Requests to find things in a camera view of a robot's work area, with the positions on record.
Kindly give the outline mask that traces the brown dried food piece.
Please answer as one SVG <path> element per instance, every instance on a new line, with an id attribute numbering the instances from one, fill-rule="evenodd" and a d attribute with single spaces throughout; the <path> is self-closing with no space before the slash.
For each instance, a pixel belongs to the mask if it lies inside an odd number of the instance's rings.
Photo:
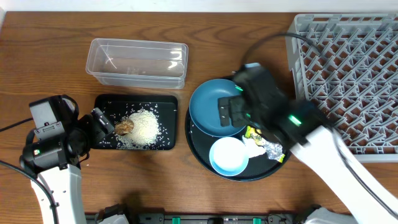
<path id="1" fill-rule="evenodd" d="M 114 132 L 120 136 L 129 134 L 134 129 L 134 122 L 130 119 L 125 119 L 117 123 L 114 127 Z"/>

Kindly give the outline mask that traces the dark blue plate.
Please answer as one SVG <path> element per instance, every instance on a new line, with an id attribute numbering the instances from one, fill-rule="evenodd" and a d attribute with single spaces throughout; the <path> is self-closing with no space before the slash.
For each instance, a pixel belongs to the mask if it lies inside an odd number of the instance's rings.
<path id="1" fill-rule="evenodd" d="M 239 91 L 235 84 L 227 79 L 213 79 L 202 83 L 190 98 L 189 112 L 194 125 L 205 134 L 219 138 L 233 136 L 242 131 L 245 126 L 238 128 L 222 127 L 218 111 L 218 99 L 237 96 Z"/>

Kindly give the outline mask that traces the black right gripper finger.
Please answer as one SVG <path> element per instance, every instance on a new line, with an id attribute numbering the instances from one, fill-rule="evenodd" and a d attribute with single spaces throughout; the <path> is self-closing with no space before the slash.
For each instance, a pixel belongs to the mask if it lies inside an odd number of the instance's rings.
<path id="1" fill-rule="evenodd" d="M 245 112 L 245 100 L 242 96 L 233 96 L 229 99 L 229 117 L 233 127 L 247 125 L 248 119 Z"/>
<path id="2" fill-rule="evenodd" d="M 230 97 L 222 97 L 218 98 L 218 112 L 219 112 L 219 117 L 220 117 L 220 125 L 222 127 L 226 127 L 230 125 L 230 115 L 229 115 L 229 101 L 231 99 Z"/>

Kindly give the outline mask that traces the pile of white rice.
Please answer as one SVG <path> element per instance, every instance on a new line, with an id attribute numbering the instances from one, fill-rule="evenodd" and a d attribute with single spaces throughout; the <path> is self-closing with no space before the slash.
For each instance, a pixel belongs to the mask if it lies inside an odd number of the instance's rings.
<path id="1" fill-rule="evenodd" d="M 108 101 L 103 112 L 114 126 L 130 119 L 134 129 L 123 136 L 113 131 L 97 145 L 98 149 L 167 151 L 175 145 L 178 111 L 174 103 Z"/>

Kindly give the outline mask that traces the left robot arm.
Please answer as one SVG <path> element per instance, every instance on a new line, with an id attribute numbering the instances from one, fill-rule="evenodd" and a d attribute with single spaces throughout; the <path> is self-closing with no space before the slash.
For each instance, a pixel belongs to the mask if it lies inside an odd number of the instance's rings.
<path id="1" fill-rule="evenodd" d="M 44 223 L 86 223 L 81 197 L 81 162 L 114 131 L 99 109 L 79 116 L 76 101 L 55 95 L 30 103 L 35 128 L 19 158 L 33 179 Z"/>

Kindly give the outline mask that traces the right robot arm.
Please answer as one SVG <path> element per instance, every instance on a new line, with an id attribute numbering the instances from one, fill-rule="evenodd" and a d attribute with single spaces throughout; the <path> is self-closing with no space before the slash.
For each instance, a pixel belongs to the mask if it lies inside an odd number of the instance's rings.
<path id="1" fill-rule="evenodd" d="M 397 198 L 354 157 L 312 102 L 289 99 L 258 63 L 240 66 L 231 81 L 238 95 L 222 98 L 220 110 L 229 117 L 222 126 L 247 125 L 281 144 L 331 188 L 358 223 L 397 223 Z"/>

